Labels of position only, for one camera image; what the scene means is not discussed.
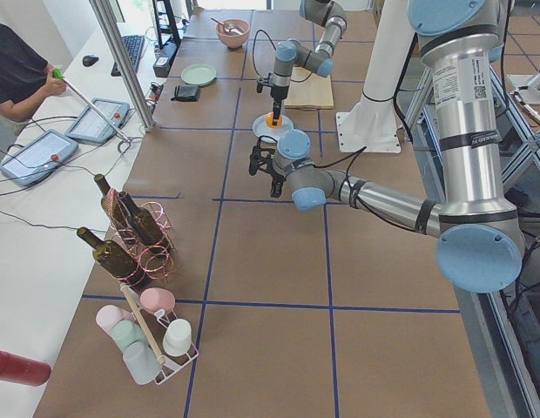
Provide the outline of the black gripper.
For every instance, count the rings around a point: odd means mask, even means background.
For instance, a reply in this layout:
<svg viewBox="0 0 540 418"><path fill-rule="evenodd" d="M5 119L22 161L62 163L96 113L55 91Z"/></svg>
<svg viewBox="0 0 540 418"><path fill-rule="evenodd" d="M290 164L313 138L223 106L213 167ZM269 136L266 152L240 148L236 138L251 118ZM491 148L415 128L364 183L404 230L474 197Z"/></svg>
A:
<svg viewBox="0 0 540 418"><path fill-rule="evenodd" d="M284 182L287 181L287 177L290 176L295 170L295 160L281 160L273 158L271 161L271 176L273 178L271 184L271 197L279 198L282 194L282 187Z"/></svg>
<svg viewBox="0 0 540 418"><path fill-rule="evenodd" d="M273 84L271 87L270 95L273 98L273 117L277 118L281 116L282 101L288 96L289 86L280 86Z"/></svg>

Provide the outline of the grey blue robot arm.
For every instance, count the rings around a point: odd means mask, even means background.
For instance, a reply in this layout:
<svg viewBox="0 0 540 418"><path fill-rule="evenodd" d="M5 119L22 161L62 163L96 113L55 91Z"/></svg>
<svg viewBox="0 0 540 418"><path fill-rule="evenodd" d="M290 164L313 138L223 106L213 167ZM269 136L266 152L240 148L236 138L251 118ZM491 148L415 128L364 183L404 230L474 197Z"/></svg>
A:
<svg viewBox="0 0 540 418"><path fill-rule="evenodd" d="M282 103L288 96L294 66L303 68L321 78L328 77L334 68L336 45L348 28L347 14L335 1L307 0L300 2L300 16L324 29L317 46L310 50L296 39L280 42L274 53L273 71L268 85L273 99L269 125L280 124Z"/></svg>
<svg viewBox="0 0 540 418"><path fill-rule="evenodd" d="M360 101L337 117L340 148L350 158L398 148L396 93L414 52L431 76L424 89L436 111L438 146L422 177L442 175L438 199L420 199L348 171L318 166L310 141L292 129L250 171L272 175L273 191L288 184L301 211L337 199L406 231L437 238L442 275L472 293L516 283L525 242L516 207L504 195L500 137L490 63L504 45L510 1L387 1L375 35Z"/></svg>

